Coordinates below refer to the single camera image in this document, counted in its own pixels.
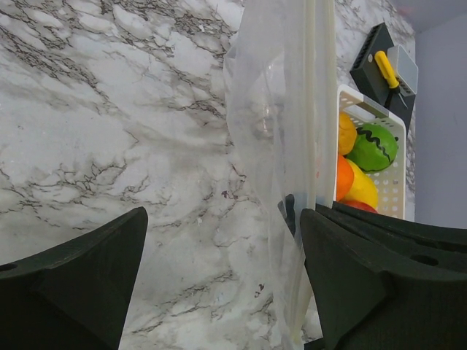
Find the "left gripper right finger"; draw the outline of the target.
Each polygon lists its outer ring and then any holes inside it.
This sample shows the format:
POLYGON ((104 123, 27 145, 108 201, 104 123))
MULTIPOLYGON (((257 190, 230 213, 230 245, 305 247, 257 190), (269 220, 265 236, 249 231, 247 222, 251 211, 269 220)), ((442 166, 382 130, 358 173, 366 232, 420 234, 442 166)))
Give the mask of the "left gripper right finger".
POLYGON ((316 280, 315 210, 301 213, 300 228, 326 349, 466 347, 466 280, 316 280))

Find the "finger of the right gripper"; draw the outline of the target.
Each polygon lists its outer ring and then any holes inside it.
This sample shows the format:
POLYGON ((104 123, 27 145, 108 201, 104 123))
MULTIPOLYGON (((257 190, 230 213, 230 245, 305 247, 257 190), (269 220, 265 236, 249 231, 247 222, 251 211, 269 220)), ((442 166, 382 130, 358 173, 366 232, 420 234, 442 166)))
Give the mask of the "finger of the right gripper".
POLYGON ((314 278, 466 280, 466 231, 336 204, 314 213, 314 278))

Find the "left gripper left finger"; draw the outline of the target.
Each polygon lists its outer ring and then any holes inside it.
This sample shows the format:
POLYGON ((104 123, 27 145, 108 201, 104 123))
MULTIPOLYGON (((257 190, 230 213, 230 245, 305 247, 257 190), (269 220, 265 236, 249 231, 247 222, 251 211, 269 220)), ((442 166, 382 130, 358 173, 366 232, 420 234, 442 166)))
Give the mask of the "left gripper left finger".
POLYGON ((118 349, 148 215, 135 208, 1 266, 2 349, 118 349))

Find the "red toy apple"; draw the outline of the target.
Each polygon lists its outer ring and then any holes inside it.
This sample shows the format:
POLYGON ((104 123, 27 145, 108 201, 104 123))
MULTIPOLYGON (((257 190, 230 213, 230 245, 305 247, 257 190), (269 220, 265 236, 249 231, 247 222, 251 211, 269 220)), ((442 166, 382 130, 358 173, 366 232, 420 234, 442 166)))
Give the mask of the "red toy apple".
POLYGON ((345 206, 349 206, 349 207, 352 207, 354 209, 358 209, 361 211, 367 211, 367 212, 371 212, 374 214, 378 213, 378 211, 375 208, 361 201, 355 201, 355 200, 340 201, 340 204, 344 204, 345 206))

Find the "orange toy fruit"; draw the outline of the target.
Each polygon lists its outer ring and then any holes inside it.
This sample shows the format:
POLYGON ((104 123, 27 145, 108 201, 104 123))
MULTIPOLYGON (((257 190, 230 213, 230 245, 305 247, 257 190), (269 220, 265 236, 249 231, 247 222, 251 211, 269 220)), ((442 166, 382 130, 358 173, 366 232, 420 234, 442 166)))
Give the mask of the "orange toy fruit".
POLYGON ((348 160, 338 154, 336 167, 336 201, 340 201, 350 191, 354 182, 354 171, 348 160))

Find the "clear zip top bag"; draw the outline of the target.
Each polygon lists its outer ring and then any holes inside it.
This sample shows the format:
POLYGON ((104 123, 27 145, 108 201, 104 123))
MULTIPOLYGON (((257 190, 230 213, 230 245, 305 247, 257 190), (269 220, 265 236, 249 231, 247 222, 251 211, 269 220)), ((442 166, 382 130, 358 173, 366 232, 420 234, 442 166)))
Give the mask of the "clear zip top bag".
POLYGON ((339 99, 332 1, 247 1, 224 57, 227 123, 268 215, 281 343, 302 349, 313 292, 300 216, 335 195, 339 99))

